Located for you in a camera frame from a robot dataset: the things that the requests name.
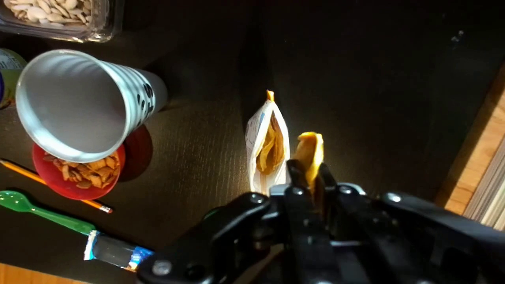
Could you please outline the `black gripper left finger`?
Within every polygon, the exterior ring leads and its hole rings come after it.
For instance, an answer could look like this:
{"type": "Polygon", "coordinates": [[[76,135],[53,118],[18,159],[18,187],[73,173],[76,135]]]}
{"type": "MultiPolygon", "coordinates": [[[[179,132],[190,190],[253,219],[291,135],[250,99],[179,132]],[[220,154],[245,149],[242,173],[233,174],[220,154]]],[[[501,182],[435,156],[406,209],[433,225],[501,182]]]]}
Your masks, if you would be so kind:
{"type": "Polygon", "coordinates": [[[289,252],[299,284],[338,284],[342,275],[331,236],[318,214],[308,190],[304,165],[288,162],[291,184],[285,190],[285,211],[289,223],[289,252]]]}

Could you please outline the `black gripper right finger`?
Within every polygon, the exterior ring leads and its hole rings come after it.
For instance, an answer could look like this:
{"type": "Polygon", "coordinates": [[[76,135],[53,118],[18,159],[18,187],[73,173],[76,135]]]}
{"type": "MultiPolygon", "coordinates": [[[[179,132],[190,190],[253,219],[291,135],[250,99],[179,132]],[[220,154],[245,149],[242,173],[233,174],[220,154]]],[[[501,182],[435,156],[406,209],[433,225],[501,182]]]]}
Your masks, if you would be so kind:
{"type": "Polygon", "coordinates": [[[422,279],[422,261],[398,220],[375,198],[340,184],[326,163],[318,173],[318,197],[343,258],[345,279],[368,284],[416,284],[422,279]]]}

